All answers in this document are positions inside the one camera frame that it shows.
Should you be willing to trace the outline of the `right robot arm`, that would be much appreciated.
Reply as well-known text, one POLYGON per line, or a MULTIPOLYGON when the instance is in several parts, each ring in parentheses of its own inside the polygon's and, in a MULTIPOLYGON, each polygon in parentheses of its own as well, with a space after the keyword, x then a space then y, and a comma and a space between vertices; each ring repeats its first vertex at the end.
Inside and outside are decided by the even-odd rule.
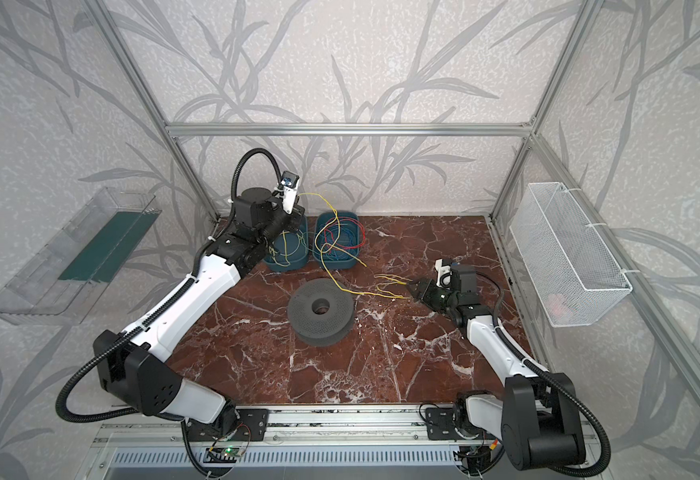
POLYGON ((456 430, 466 437, 493 435, 519 471, 550 469, 573 478, 604 473, 613 455, 605 427, 566 374, 538 363, 511 336, 500 318, 505 294, 488 306, 478 283, 489 277, 475 267, 439 259, 435 271, 433 279, 407 282, 410 295, 449 318, 503 384, 501 397, 484 391, 459 395, 456 430))

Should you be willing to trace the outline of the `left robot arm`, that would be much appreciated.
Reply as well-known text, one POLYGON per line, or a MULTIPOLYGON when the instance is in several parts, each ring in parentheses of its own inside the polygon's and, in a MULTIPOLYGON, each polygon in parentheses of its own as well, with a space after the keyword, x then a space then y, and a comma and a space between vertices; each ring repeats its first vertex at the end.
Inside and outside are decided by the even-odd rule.
POLYGON ((282 171, 267 149, 246 152, 233 172, 231 211, 220 233, 208 238, 191 272, 155 307, 122 331, 106 330, 96 338, 93 358, 59 392, 58 417, 83 424, 141 414, 204 424, 221 436, 233 431, 240 422, 234 401, 187 379, 167 361, 206 311, 269 255, 276 238, 300 225, 299 184, 299 176, 282 171), (90 414, 71 410, 74 388, 91 371, 123 408, 90 414))

